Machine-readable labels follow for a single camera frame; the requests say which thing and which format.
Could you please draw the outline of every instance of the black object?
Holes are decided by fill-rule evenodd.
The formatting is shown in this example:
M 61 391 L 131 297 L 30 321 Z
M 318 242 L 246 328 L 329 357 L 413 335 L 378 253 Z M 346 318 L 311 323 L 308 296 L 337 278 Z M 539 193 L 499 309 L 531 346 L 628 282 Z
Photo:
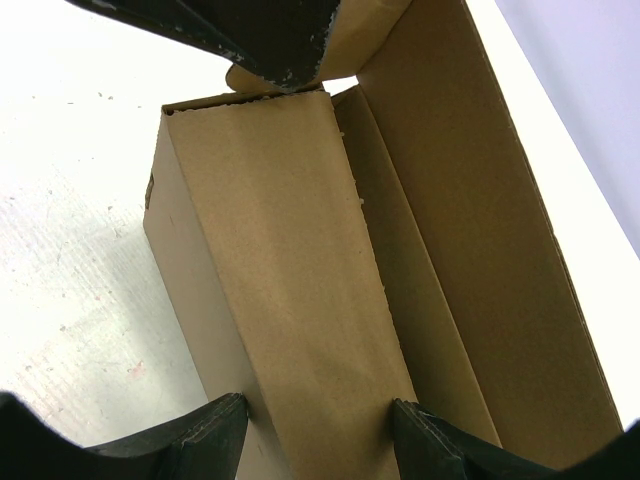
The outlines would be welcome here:
M 554 471 L 469 435 L 417 403 L 393 404 L 393 435 L 402 480 L 636 480 L 640 424 L 599 453 Z
M 340 5 L 340 0 L 67 1 L 228 58 L 283 91 L 316 77 Z
M 0 478 L 233 480 L 247 422 L 244 397 L 228 394 L 171 422 L 83 449 L 0 393 Z

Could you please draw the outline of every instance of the white background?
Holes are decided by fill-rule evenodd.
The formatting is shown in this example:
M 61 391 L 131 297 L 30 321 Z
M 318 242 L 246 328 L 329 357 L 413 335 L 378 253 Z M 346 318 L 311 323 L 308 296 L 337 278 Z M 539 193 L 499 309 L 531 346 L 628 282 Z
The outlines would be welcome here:
M 469 4 L 628 425 L 640 263 L 497 7 Z M 226 91 L 228 63 L 62 0 L 2 11 L 0 388 L 101 443 L 206 402 L 141 223 L 160 105 Z

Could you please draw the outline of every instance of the brown box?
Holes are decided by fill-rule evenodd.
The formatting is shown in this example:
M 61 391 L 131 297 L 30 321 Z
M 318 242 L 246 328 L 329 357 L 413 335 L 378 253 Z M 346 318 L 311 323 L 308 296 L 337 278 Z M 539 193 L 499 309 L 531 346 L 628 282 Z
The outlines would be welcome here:
M 360 87 L 335 117 L 321 92 L 164 109 L 145 228 L 207 394 L 251 403 L 241 479 L 397 478 L 411 381 L 552 467 L 621 432 L 466 4 L 407 3 L 345 0 L 321 78 Z

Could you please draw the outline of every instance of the open cardboard box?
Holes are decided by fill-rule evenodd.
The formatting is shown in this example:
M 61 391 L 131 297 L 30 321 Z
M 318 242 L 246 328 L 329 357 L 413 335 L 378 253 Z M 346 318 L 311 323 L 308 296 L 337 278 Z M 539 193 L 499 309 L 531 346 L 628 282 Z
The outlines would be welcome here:
M 390 11 L 333 102 L 163 109 L 145 229 L 241 479 L 397 478 L 394 397 L 556 468 L 621 432 L 466 5 Z

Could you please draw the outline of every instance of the closed cardboard box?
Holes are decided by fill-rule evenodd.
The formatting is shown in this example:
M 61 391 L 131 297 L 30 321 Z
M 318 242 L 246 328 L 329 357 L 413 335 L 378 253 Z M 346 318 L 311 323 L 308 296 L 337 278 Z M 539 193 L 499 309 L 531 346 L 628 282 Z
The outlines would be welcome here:
M 164 109 L 145 228 L 207 394 L 251 404 L 241 479 L 396 478 L 385 409 L 412 383 L 551 467 L 621 431 L 466 5 L 391 10 L 335 113 L 322 92 Z

